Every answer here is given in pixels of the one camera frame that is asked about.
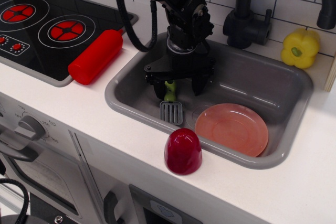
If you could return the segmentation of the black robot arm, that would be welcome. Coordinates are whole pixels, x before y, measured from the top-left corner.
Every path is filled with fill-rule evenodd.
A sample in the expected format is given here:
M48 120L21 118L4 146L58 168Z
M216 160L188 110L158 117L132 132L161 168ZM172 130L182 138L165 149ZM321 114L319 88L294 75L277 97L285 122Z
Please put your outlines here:
M215 64L206 41L214 28L206 0L151 1L162 4L169 25L165 46L155 49L161 56L144 67L146 81L159 99L166 94L165 83L177 79L190 78L194 94L201 94Z

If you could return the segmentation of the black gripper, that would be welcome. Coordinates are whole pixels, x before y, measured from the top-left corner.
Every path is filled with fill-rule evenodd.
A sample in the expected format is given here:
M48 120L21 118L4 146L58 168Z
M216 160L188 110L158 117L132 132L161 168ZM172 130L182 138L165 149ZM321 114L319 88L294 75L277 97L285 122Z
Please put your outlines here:
M195 96L205 88L209 76L214 72L215 58L208 54L188 53L184 55L166 52L161 58L144 66L146 81L154 84L156 97L164 100L165 81L192 78Z

